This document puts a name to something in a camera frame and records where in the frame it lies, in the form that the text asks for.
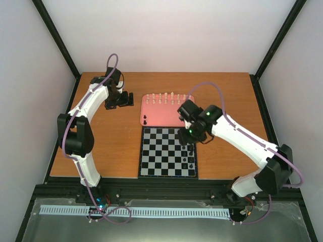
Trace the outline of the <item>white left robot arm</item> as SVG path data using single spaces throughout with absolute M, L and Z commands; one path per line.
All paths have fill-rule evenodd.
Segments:
M 133 93 L 123 90 L 124 83 L 122 72 L 108 67 L 105 76 L 90 81 L 79 103 L 57 118 L 59 147 L 66 158 L 73 160 L 81 184 L 90 187 L 87 196 L 94 203 L 104 199 L 105 190 L 98 186 L 101 176 L 92 156 L 94 135 L 90 123 L 102 103 L 107 110 L 134 105 Z

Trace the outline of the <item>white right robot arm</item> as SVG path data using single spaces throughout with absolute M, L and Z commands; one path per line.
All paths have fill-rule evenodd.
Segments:
M 185 126 L 178 131 L 182 146 L 207 144 L 207 136 L 218 137 L 248 156 L 258 169 L 233 180 L 230 193 L 245 197 L 256 192 L 276 195 L 285 186 L 292 173 L 292 150 L 287 145 L 277 146 L 261 139 L 236 123 L 222 109 L 210 105 L 206 109 L 186 100 L 178 109 Z

